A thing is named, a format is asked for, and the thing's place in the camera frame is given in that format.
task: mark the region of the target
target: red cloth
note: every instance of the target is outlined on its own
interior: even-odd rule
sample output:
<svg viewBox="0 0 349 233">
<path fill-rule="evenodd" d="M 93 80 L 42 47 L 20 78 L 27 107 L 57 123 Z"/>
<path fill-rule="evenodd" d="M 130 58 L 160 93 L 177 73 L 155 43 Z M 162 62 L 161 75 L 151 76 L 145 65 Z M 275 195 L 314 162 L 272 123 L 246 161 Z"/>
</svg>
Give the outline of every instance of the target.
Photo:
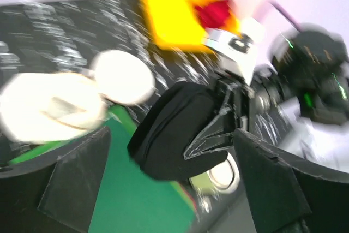
<svg viewBox="0 0 349 233">
<path fill-rule="evenodd" d="M 225 26 L 230 18 L 230 0 L 218 0 L 209 3 L 205 7 L 195 5 L 197 17 L 203 28 L 220 28 Z"/>
</svg>

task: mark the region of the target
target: green board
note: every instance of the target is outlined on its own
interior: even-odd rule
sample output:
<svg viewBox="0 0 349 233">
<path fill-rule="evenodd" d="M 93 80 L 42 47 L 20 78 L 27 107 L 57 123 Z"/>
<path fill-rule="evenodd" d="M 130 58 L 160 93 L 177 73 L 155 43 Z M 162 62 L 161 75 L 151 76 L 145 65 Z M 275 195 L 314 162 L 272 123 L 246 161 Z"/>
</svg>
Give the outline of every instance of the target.
<svg viewBox="0 0 349 233">
<path fill-rule="evenodd" d="M 120 121 L 126 112 L 115 108 L 114 113 Z M 187 232 L 193 210 L 171 183 L 152 180 L 130 160 L 127 144 L 134 124 L 116 119 L 105 123 L 112 131 L 112 144 L 89 233 Z"/>
</svg>

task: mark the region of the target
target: black marble countertop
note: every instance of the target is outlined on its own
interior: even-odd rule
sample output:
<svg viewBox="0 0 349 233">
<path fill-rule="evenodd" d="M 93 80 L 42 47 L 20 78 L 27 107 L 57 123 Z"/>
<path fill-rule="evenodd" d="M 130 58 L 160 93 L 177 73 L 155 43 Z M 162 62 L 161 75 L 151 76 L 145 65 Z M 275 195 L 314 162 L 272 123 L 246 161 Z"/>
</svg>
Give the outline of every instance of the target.
<svg viewBox="0 0 349 233">
<path fill-rule="evenodd" d="M 216 67 L 214 55 L 163 51 L 153 45 L 138 0 L 30 2 L 0 7 L 0 85 L 16 73 L 82 72 L 98 52 L 109 49 L 137 56 L 157 80 L 157 91 L 148 103 L 128 108 L 137 123 L 176 81 L 207 84 Z M 274 145 L 290 128 L 278 111 L 258 116 L 256 125 L 259 136 Z M 234 209 L 232 203 L 241 192 L 243 186 L 231 195 L 196 196 L 200 208 L 189 231 L 209 232 L 223 213 Z"/>
</svg>

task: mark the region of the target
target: table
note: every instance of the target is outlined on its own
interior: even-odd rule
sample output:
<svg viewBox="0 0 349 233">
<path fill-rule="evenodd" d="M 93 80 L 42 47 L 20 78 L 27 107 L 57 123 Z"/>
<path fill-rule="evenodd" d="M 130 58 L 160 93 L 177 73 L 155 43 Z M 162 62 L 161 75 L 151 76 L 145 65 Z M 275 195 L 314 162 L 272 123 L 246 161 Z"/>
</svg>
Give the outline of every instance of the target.
<svg viewBox="0 0 349 233">
<path fill-rule="evenodd" d="M 103 50 L 118 49 L 137 56 L 154 73 L 157 91 L 146 104 L 128 108 L 136 123 L 176 81 L 208 84 L 216 67 L 214 55 L 162 51 L 151 44 L 138 0 L 71 0 L 0 7 L 0 29 L 0 85 L 16 73 L 82 72 Z M 277 110 L 258 116 L 256 125 L 258 135 L 274 145 L 290 129 Z M 30 145 L 10 143 L 1 136 L 0 146 L 5 148 L 6 143 L 16 153 L 30 149 Z M 214 230 L 223 214 L 234 210 L 243 191 L 242 183 L 230 195 L 202 198 L 191 191 L 201 208 L 189 232 L 214 232 L 210 229 Z"/>
</svg>

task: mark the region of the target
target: round white object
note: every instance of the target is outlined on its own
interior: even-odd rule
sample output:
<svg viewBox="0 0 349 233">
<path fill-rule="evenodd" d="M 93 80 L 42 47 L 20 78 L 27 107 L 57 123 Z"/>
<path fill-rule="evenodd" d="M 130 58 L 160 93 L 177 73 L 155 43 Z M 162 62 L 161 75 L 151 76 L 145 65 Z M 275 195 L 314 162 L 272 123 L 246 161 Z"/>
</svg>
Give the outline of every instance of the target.
<svg viewBox="0 0 349 233">
<path fill-rule="evenodd" d="M 155 79 L 151 70 L 127 52 L 103 51 L 94 58 L 91 70 L 100 93 L 117 104 L 142 104 L 154 93 Z"/>
<path fill-rule="evenodd" d="M 70 140 L 100 125 L 106 104 L 96 83 L 77 73 L 15 75 L 0 95 L 0 122 L 14 141 Z"/>
<path fill-rule="evenodd" d="M 233 193 L 240 182 L 238 166 L 229 153 L 224 162 L 208 170 L 207 174 L 215 189 L 220 193 Z"/>
</svg>

